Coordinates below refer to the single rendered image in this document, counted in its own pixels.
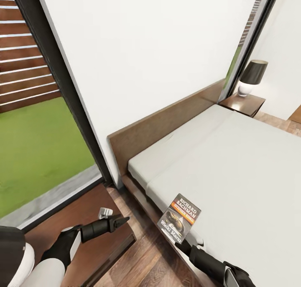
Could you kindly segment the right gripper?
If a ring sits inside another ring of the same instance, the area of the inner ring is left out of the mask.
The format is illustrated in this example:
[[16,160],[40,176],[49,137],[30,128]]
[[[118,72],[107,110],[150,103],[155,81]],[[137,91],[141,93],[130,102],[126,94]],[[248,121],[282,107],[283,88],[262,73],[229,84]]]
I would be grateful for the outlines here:
[[212,275],[212,267],[214,263],[214,257],[208,253],[198,249],[197,246],[192,245],[192,248],[184,246],[175,242],[175,246],[178,247],[184,254],[189,257],[189,261],[200,271],[204,272],[208,276]]

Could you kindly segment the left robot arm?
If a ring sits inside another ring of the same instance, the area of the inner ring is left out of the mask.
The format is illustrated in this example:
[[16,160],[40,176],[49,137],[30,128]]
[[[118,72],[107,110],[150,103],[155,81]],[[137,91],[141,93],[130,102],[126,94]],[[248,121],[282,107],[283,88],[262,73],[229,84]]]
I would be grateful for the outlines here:
[[112,209],[100,208],[98,220],[61,231],[57,241],[43,253],[40,263],[19,287],[60,287],[81,242],[112,233],[130,219],[128,216],[115,220],[121,214],[111,216],[112,213]]

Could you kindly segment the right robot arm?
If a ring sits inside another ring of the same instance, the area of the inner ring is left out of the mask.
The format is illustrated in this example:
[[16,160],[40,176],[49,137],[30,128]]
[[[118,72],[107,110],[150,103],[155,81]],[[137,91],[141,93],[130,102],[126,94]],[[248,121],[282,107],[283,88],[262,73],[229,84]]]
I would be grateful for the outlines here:
[[198,245],[192,245],[192,248],[175,242],[175,246],[189,257],[189,261],[196,268],[222,285],[225,280],[227,287],[256,287],[246,271],[227,261],[220,262],[206,253],[204,238],[197,238],[196,240]]

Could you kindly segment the hardback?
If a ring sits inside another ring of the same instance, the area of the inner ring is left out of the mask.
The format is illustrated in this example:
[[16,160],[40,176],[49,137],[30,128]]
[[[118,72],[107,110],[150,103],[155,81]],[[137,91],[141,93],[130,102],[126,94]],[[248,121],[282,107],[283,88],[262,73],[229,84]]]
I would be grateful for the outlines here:
[[178,193],[157,225],[173,244],[182,244],[200,213],[201,210],[196,205]]

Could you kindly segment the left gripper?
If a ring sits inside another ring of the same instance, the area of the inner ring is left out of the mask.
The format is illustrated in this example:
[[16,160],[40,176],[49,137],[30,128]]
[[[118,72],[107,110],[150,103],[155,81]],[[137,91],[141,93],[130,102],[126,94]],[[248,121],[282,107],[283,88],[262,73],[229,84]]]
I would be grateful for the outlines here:
[[116,230],[116,228],[120,227],[121,225],[123,225],[125,222],[127,222],[130,219],[130,217],[128,216],[125,218],[115,220],[115,219],[119,218],[120,216],[121,216],[121,214],[108,216],[107,218],[103,218],[103,219],[99,219],[94,222],[91,222],[92,228],[93,228],[93,233],[94,233],[93,239],[104,233],[107,233],[107,232],[112,233],[113,231]]

